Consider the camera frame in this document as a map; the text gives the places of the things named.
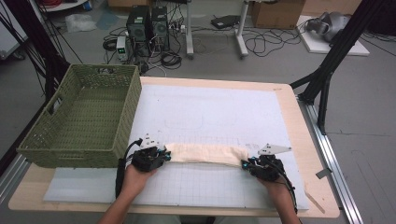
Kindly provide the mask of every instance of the beige towel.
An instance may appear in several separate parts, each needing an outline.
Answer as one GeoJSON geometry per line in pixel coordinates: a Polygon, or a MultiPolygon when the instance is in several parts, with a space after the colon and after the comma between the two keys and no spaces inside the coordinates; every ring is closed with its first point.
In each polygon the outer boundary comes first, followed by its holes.
{"type": "Polygon", "coordinates": [[[167,144],[171,151],[170,162],[214,162],[231,166],[241,166],[241,160],[248,159],[248,151],[242,147],[199,144],[167,144]]]}

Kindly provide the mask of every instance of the wooden table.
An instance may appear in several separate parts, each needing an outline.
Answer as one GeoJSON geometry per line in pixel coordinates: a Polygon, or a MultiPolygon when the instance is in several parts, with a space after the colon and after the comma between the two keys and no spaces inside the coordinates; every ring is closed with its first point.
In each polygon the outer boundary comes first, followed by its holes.
{"type": "MultiPolygon", "coordinates": [[[[293,146],[309,210],[299,212],[299,217],[338,217],[340,212],[327,177],[318,179],[316,173],[323,169],[317,150],[296,101],[287,84],[217,81],[163,77],[141,77],[142,84],[225,88],[238,90],[273,91],[279,102],[290,143],[293,146]]],[[[32,164],[9,201],[13,210],[105,212],[108,203],[48,203],[44,195],[55,169],[40,168],[32,164]]],[[[277,217],[277,212],[261,209],[131,205],[130,213],[176,214],[201,216],[254,216],[277,217]]]]}

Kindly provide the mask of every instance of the basket handle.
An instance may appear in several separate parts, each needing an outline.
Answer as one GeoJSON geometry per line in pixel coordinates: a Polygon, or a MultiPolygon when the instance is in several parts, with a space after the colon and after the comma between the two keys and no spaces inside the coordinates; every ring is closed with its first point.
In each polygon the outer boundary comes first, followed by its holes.
{"type": "Polygon", "coordinates": [[[84,152],[63,152],[57,153],[58,160],[62,161],[85,161],[84,152]]]}
{"type": "Polygon", "coordinates": [[[54,115],[56,111],[58,111],[59,107],[62,105],[64,98],[62,95],[56,91],[52,98],[49,100],[47,104],[47,112],[51,115],[54,115]]]}

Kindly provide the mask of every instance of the wrist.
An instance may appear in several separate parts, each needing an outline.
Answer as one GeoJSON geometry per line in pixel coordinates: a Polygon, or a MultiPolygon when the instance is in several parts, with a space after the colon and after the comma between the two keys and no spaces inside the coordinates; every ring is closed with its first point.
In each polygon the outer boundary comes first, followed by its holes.
{"type": "Polygon", "coordinates": [[[277,200],[283,198],[285,196],[290,197],[290,193],[288,188],[283,184],[275,184],[272,186],[267,187],[267,191],[269,196],[273,200],[277,200]]]}
{"type": "Polygon", "coordinates": [[[127,191],[127,190],[122,190],[119,198],[122,198],[124,200],[126,200],[127,202],[131,203],[134,201],[134,198],[137,196],[136,193],[134,193],[133,191],[127,191]]]}

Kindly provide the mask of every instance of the green plastic basket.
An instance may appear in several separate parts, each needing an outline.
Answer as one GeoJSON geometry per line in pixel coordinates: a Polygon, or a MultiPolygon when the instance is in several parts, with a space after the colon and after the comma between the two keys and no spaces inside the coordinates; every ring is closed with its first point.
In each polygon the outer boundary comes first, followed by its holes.
{"type": "Polygon", "coordinates": [[[136,66],[70,65],[17,150],[41,167],[117,167],[141,90],[136,66]]]}

